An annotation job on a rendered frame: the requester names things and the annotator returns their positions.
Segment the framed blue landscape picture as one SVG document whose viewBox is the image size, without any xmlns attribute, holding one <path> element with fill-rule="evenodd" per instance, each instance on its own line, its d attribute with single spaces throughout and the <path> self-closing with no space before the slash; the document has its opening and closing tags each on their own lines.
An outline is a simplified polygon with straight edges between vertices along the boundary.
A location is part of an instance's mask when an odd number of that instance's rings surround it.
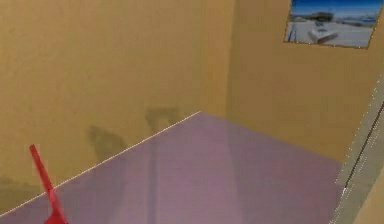
<svg viewBox="0 0 384 224">
<path fill-rule="evenodd" d="M 290 0 L 285 42 L 365 49 L 384 0 Z"/>
</svg>

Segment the red pointed stick object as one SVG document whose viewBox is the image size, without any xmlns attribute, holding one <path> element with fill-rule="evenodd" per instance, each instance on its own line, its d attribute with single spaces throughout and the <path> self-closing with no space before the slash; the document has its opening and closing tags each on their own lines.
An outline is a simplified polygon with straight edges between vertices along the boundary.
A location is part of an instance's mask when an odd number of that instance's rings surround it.
<svg viewBox="0 0 384 224">
<path fill-rule="evenodd" d="M 32 155 L 36 169 L 40 176 L 40 180 L 42 182 L 42 185 L 45 189 L 49 203 L 52 208 L 51 215 L 47 218 L 44 224 L 69 224 L 69 222 L 67 221 L 61 209 L 58 197 L 56 196 L 55 190 L 52 186 L 48 173 L 44 167 L 44 164 L 41 161 L 39 153 L 34 144 L 29 146 L 29 151 Z"/>
</svg>

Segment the grey room door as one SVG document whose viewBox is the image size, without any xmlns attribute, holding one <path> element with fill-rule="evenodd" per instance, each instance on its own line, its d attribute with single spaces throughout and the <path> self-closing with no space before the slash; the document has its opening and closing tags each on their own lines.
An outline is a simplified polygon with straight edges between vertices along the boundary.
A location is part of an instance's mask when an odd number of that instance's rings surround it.
<svg viewBox="0 0 384 224">
<path fill-rule="evenodd" d="M 329 224 L 353 224 L 384 167 L 384 73 L 354 134 L 336 183 L 340 202 Z"/>
</svg>

